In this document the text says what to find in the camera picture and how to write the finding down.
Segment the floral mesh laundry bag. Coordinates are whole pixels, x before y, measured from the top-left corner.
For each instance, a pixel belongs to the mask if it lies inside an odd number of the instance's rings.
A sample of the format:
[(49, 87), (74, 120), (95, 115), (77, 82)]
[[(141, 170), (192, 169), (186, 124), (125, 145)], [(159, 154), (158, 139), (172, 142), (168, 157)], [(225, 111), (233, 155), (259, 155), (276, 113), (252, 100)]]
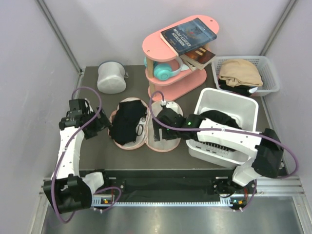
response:
[[(135, 150), (146, 144), (151, 150), (156, 152), (169, 152), (173, 149), (175, 149), (179, 143), (180, 139), (171, 139), (171, 140), (165, 140), (161, 139), (160, 141), (154, 140), (154, 129), (153, 129), (153, 118), (150, 114), (150, 109), (143, 100), (137, 98), (137, 97), (128, 97), (120, 102), (133, 102), (135, 100), (140, 100), (142, 104), (147, 107), (147, 114), (145, 117), (142, 117), (136, 127), (136, 139), (134, 142), (129, 142), (124, 145), (120, 145), (114, 140), (114, 143), (123, 150)], [(175, 112), (178, 114), (183, 115), (183, 111), (181, 107), (174, 101), (166, 101), (167, 107), (172, 108)], [(155, 116), (157, 116), (161, 111), (161, 101), (156, 101), (152, 104), (152, 112)], [(114, 110), (109, 120), (113, 121), (115, 119), (115, 116), (119, 110), (119, 105), (117, 106), (117, 109)]]

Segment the black bra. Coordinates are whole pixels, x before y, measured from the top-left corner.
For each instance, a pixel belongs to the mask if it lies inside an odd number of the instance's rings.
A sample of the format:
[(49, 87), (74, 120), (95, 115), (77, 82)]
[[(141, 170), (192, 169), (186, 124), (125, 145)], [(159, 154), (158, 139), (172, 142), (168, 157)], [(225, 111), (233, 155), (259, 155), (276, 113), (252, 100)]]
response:
[(119, 145), (135, 142), (138, 136), (136, 127), (146, 115), (147, 107), (140, 99), (120, 102), (109, 135)]

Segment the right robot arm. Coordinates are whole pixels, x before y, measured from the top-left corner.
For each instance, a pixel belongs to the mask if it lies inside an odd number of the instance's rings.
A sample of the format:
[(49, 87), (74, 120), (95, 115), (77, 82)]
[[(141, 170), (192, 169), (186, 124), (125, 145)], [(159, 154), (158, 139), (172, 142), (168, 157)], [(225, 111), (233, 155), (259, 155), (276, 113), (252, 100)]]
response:
[(250, 132), (221, 124), (207, 114), (190, 114), (187, 117), (173, 109), (163, 107), (152, 116), (154, 128), (160, 128), (167, 137), (209, 142), (245, 154), (248, 159), (235, 167), (227, 181), (233, 193), (239, 193), (259, 177), (278, 178), (284, 150), (277, 133), (270, 128), (263, 132)]

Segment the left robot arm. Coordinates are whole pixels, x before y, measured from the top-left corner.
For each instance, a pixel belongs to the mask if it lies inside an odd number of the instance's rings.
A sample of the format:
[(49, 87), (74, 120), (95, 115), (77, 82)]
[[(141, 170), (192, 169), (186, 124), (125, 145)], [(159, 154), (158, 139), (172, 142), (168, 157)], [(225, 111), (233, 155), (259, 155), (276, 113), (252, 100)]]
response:
[(111, 123), (102, 108), (93, 110), (89, 100), (80, 98), (69, 101), (69, 111), (58, 126), (58, 168), (44, 182), (43, 191), (53, 209), (64, 214), (90, 208), (96, 190), (102, 194), (109, 191), (111, 182), (102, 172), (80, 176), (79, 160), (82, 142), (96, 137)]

